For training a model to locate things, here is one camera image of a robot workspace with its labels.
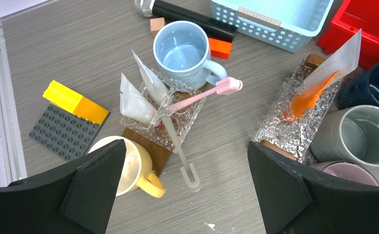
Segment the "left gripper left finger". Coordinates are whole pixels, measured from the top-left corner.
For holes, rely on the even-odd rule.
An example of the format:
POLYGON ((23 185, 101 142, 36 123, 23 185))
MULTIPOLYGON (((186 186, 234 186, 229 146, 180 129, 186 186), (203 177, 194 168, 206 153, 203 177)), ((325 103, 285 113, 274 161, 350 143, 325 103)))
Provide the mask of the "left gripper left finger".
POLYGON ((123 140, 0 187, 0 234, 103 234, 126 156, 123 140))

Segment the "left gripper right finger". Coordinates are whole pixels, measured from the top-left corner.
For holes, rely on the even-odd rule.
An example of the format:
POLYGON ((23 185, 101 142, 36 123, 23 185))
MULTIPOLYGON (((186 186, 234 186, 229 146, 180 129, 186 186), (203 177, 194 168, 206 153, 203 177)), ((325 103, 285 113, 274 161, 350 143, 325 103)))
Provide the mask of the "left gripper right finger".
POLYGON ((338 178, 258 143, 247 149, 268 234, 379 234, 379 187, 338 178))

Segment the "yellow mug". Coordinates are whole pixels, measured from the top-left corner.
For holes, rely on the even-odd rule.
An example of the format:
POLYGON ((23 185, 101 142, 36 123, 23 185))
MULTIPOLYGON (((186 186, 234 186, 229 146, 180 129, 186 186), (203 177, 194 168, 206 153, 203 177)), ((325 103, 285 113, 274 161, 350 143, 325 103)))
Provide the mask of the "yellow mug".
POLYGON ((103 147, 104 145, 122 139, 126 145, 126 158, 118 184, 116 196, 142 189, 149 195, 161 198, 165 194, 165 186, 152 170, 152 159, 146 149, 135 141, 122 136, 108 136, 95 143, 89 152, 103 147))

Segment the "mauve mug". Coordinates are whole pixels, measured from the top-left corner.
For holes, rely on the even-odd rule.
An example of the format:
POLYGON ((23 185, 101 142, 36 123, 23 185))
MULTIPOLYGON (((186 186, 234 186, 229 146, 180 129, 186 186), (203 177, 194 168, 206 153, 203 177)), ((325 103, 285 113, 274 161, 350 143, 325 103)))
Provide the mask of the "mauve mug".
POLYGON ((349 181, 379 187, 378 180, 364 167, 346 161, 313 163, 310 167, 349 181))

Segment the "grey mug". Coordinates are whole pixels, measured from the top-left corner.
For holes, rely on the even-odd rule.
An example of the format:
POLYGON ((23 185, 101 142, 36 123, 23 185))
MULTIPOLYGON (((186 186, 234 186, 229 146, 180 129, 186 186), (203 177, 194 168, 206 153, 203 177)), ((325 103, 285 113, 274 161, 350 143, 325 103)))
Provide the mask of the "grey mug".
POLYGON ((379 107, 358 105, 327 114, 310 148, 321 162, 379 167, 379 107))

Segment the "grey toothbrush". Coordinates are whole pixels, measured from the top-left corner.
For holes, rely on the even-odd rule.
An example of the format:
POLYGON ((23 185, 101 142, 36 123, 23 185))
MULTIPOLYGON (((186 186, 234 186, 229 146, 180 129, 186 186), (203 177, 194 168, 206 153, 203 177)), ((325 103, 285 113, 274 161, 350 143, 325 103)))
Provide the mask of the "grey toothbrush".
POLYGON ((175 146, 176 152, 178 153, 183 166, 180 168, 180 171, 183 175, 184 181, 186 182, 188 188, 196 193, 201 189, 201 182, 198 176, 198 173, 195 169, 193 163, 188 163, 187 157, 181 147, 180 141, 177 136, 177 132, 174 128, 173 121, 170 116, 162 116, 161 120, 165 125, 165 128, 170 135, 170 138, 175 146))

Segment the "pink cap toothpaste tube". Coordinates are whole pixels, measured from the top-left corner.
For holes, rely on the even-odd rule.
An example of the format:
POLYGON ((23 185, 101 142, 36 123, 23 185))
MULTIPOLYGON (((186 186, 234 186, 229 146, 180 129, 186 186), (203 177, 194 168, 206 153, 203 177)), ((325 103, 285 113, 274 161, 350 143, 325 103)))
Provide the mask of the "pink cap toothpaste tube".
POLYGON ((149 127, 157 114, 155 107, 121 73, 120 113, 149 127))

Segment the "pink toothbrush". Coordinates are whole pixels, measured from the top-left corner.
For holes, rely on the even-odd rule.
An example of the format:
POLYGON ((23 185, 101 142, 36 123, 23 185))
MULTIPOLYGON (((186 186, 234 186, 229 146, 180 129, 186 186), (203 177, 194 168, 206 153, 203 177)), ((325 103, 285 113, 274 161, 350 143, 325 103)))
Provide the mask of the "pink toothbrush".
POLYGON ((224 80, 220 80, 216 82, 216 85, 214 88, 211 88, 201 94, 195 95, 193 97, 187 98, 183 101, 177 102, 173 105, 168 106, 167 108, 170 111, 176 112, 178 110, 181 110, 187 106, 192 105, 193 103, 206 98, 207 96, 210 96, 212 94, 218 94, 218 95, 231 95, 235 92, 238 92, 242 89, 243 82, 239 79, 235 79, 233 77, 227 77, 224 80))

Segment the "dark blue mug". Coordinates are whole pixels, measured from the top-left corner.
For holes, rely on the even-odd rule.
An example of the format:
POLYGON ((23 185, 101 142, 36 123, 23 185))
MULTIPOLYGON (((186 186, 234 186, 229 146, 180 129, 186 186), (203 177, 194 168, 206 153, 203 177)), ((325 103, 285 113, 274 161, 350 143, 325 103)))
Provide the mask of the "dark blue mug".
POLYGON ((351 79, 338 92, 338 109, 357 105, 379 107, 379 63, 351 79))

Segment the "orange cap toothpaste tube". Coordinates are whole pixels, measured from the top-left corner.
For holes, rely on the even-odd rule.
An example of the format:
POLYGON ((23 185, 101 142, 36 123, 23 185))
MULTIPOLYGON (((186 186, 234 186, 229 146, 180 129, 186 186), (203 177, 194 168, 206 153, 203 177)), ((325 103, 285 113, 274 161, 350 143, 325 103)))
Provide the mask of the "orange cap toothpaste tube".
POLYGON ((331 83, 354 71, 359 63, 361 36, 362 30, 360 29, 313 71, 296 89, 296 92, 300 95, 305 92, 322 91, 331 83))

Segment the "light blue mug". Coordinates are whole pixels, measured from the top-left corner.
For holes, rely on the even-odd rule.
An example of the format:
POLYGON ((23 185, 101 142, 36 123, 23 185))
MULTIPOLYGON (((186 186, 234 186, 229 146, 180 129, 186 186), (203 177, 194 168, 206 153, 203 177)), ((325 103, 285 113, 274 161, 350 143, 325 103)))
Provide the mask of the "light blue mug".
POLYGON ((153 41, 158 70, 175 81, 199 89, 228 77, 226 69, 212 60, 205 31, 197 24, 179 20, 161 28, 153 41))

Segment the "teal cap toothpaste tube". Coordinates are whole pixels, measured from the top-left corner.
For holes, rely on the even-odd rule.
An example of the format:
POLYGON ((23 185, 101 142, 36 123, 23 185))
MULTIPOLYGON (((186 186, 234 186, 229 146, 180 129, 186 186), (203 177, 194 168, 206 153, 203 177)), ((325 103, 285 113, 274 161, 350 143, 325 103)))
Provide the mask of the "teal cap toothpaste tube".
POLYGON ((161 79, 148 68, 138 57, 138 55, 132 50, 134 59, 139 67, 141 77, 145 83, 146 90, 155 103, 161 106, 163 100, 168 97, 168 89, 161 79))

